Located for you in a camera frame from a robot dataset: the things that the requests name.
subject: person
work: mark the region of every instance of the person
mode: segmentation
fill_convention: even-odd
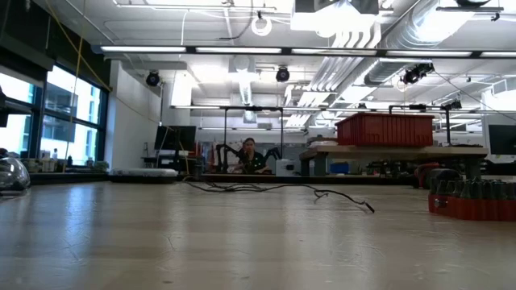
[[[263,155],[255,151],[255,140],[253,138],[247,138],[243,141],[242,150],[247,162],[243,164],[242,161],[239,161],[239,165],[236,167],[237,170],[241,169],[243,173],[247,174],[263,174],[266,171],[270,171],[270,168],[267,166],[267,160],[264,159]]]

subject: security camera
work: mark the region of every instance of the security camera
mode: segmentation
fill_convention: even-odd
[[[277,82],[286,82],[289,80],[289,78],[290,78],[289,70],[285,66],[281,66],[277,70],[276,81]]]
[[[158,86],[161,81],[159,72],[150,72],[147,76],[147,80],[145,81],[147,82],[148,86]]]

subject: black cable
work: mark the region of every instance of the black cable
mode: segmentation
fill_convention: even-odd
[[[254,2],[253,2],[253,0],[251,0],[251,14],[249,15],[248,25],[246,25],[246,27],[237,36],[234,36],[234,37],[220,37],[219,39],[220,40],[239,39],[245,33],[245,31],[247,31],[249,29],[249,27],[251,26],[252,16],[254,15],[254,9],[255,9]]]
[[[356,205],[365,205],[368,207],[369,210],[371,210],[372,213],[375,212],[374,208],[367,202],[367,201],[355,201],[352,197],[348,196],[346,193],[339,193],[334,190],[327,190],[327,189],[317,189],[313,186],[309,186],[306,184],[282,184],[278,186],[272,186],[270,188],[261,188],[259,186],[256,186],[254,184],[232,184],[229,186],[222,186],[217,185],[213,182],[206,182],[209,188],[203,188],[201,186],[192,184],[190,182],[186,182],[187,185],[202,190],[205,193],[238,193],[238,192],[254,192],[254,193],[264,193],[267,191],[271,191],[274,189],[281,189],[284,187],[306,187],[309,189],[314,190],[314,195],[317,197],[315,201],[317,201],[321,197],[327,197],[330,195],[330,193],[334,193],[337,195],[340,195],[342,197],[346,197],[349,201]]]
[[[436,75],[440,76],[440,77],[441,77],[444,81],[446,81],[448,84],[450,84],[450,85],[451,85],[451,86],[453,86],[454,88],[458,89],[461,93],[463,93],[463,94],[465,94],[466,96],[470,97],[471,99],[473,99],[473,100],[475,100],[475,101],[479,102],[481,105],[484,105],[486,108],[488,108],[488,109],[490,109],[490,110],[492,110],[492,111],[494,111],[494,112],[497,112],[497,113],[499,113],[500,115],[502,115],[502,116],[504,116],[504,117],[506,117],[506,118],[509,118],[509,119],[511,119],[511,120],[513,120],[513,121],[515,121],[515,122],[516,122],[516,118],[513,118],[513,117],[509,116],[508,114],[504,114],[504,113],[500,112],[499,110],[495,110],[495,109],[493,109],[493,107],[491,107],[491,106],[487,106],[483,101],[481,101],[481,100],[477,99],[476,97],[474,97],[474,96],[470,95],[469,93],[464,92],[461,88],[459,88],[458,86],[454,85],[450,80],[448,80],[446,77],[443,77],[443,76],[442,76],[440,73],[438,73],[436,70],[434,70],[434,73],[435,73]]]

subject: table surface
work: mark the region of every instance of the table surface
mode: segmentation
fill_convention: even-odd
[[[357,147],[357,146],[317,146],[299,155],[300,160],[314,158],[318,153],[327,153],[333,158],[377,158],[397,160],[423,160],[446,157],[483,158],[489,150],[479,147]]]
[[[0,199],[0,289],[514,289],[516,222],[435,216],[407,186],[316,188],[377,212],[309,188],[34,186]]]

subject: computer monitor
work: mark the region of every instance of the computer monitor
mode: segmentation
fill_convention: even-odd
[[[493,155],[516,155],[516,126],[489,125],[489,143]]]
[[[155,150],[195,151],[196,126],[158,126]]]

